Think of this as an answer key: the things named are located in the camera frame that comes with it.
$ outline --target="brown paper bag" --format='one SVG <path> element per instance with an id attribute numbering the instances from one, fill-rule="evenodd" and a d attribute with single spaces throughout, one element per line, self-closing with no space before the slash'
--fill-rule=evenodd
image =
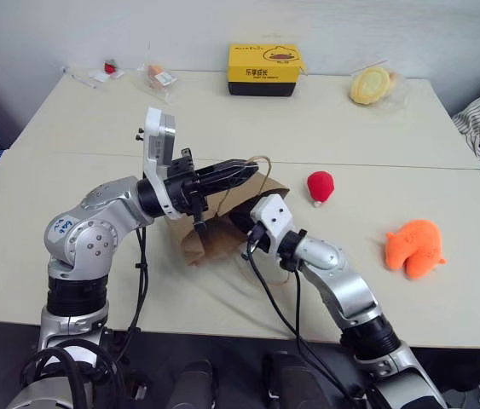
<path id="1" fill-rule="evenodd" d="M 264 175 L 256 173 L 243 185 L 230 190 L 228 197 L 223 201 L 226 192 L 212 194 L 207 198 L 207 211 L 204 212 L 204 220 L 207 231 L 201 238 L 194 231 L 193 218 L 183 217 L 178 220 L 165 220 L 170 227 L 171 235 L 181 246 L 188 265 L 200 265 L 204 262 L 230 254 L 238 245 L 247 240 L 246 232 L 241 232 L 230 220 L 228 214 L 237 209 L 246 208 L 242 217 L 248 217 L 248 210 L 262 196 L 278 193 L 285 198 L 289 192 L 288 187 L 275 181 L 271 177 L 264 183 L 263 190 L 259 194 L 264 181 Z"/>

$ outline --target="yellow round object in plastic bag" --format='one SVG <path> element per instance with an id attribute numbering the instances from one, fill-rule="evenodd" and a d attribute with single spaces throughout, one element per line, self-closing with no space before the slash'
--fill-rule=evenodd
<path id="1" fill-rule="evenodd" d="M 371 66 L 353 81 L 350 98 L 358 104 L 373 104 L 385 95 L 390 84 L 390 74 L 384 68 Z"/>

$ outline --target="small red object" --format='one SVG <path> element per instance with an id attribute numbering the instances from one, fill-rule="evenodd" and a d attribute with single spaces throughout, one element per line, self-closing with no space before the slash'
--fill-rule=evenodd
<path id="1" fill-rule="evenodd" d="M 107 74 L 112 74 L 117 71 L 117 63 L 114 62 L 114 60 L 107 60 L 105 61 L 105 66 L 103 66 L 103 69 Z"/>
<path id="2" fill-rule="evenodd" d="M 315 205 L 326 202 L 334 192 L 333 176 L 323 170 L 312 173 L 308 176 L 308 189 Z"/>

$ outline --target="yellow box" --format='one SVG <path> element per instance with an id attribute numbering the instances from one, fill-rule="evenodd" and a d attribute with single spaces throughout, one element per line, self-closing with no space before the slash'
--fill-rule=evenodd
<path id="1" fill-rule="evenodd" d="M 290 95 L 301 70 L 304 71 L 304 63 L 294 44 L 230 45 L 228 88 L 231 94 Z"/>

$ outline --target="clear plastic wrapper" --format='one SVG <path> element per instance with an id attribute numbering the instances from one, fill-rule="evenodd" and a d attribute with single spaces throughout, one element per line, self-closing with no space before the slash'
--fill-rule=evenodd
<path id="1" fill-rule="evenodd" d="M 143 91 L 171 104 L 176 98 L 179 77 L 159 64 L 146 62 L 136 70 L 136 84 Z"/>
<path id="2" fill-rule="evenodd" d="M 380 61 L 351 74 L 350 98 L 357 105 L 394 111 L 404 108 L 408 97 L 406 78 Z"/>

